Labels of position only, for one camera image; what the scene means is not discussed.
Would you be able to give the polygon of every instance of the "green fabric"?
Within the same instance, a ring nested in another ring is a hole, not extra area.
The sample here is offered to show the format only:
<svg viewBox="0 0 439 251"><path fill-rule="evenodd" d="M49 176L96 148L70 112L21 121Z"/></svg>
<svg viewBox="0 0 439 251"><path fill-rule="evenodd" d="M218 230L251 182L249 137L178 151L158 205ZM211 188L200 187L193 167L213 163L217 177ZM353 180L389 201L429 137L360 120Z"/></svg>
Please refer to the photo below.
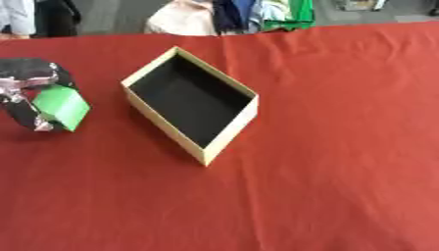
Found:
<svg viewBox="0 0 439 251"><path fill-rule="evenodd" d="M265 20L263 31L277 28L284 28L287 30L308 28L315 24L316 18L314 14L313 0L289 0L289 8L291 11L291 19L285 21Z"/></svg>
<svg viewBox="0 0 439 251"><path fill-rule="evenodd" d="M32 103L46 120L59 122L69 131L74 131L90 110L75 89L61 85L41 91Z"/></svg>

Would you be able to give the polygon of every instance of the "box wall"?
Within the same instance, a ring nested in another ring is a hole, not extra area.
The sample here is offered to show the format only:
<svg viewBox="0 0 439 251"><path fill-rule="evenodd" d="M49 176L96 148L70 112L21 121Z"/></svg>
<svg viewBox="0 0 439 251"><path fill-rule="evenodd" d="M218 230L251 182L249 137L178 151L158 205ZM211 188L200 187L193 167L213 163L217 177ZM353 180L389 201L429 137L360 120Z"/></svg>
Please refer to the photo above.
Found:
<svg viewBox="0 0 439 251"><path fill-rule="evenodd" d="M215 157L235 138L235 136L258 114L259 96L255 96L247 107L219 133L219 135L205 148L205 166L208 166Z"/></svg>

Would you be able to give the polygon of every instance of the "red tablecloth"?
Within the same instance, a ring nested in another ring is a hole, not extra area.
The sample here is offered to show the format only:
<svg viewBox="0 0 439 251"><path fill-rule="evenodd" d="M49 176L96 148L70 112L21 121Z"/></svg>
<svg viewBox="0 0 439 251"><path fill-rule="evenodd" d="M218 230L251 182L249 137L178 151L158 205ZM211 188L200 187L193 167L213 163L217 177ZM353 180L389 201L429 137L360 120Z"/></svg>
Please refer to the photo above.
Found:
<svg viewBox="0 0 439 251"><path fill-rule="evenodd" d="M261 94L210 169L120 81L179 45ZM65 66L76 133L0 115L0 250L439 250L439 24L0 43Z"/></svg>

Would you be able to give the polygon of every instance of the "cardboard box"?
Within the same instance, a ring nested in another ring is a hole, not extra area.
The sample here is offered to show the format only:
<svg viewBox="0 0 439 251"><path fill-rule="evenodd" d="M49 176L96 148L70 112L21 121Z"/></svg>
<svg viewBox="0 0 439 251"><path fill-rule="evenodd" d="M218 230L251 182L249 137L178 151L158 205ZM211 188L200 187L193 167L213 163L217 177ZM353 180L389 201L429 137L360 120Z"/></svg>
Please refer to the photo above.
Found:
<svg viewBox="0 0 439 251"><path fill-rule="evenodd" d="M257 93L178 47L122 86L132 106L205 166L258 113Z"/></svg>

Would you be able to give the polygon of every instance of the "gray floor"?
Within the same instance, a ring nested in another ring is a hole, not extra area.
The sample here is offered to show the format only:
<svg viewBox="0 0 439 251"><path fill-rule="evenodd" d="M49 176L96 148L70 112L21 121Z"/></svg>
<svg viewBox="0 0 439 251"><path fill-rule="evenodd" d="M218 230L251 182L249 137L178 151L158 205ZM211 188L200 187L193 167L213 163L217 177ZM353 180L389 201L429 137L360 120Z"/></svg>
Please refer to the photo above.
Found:
<svg viewBox="0 0 439 251"><path fill-rule="evenodd" d="M138 33L168 0L74 0L84 15L83 34ZM333 0L315 0L317 25L406 23L439 20L425 14L432 0L389 0L380 12L343 12Z"/></svg>

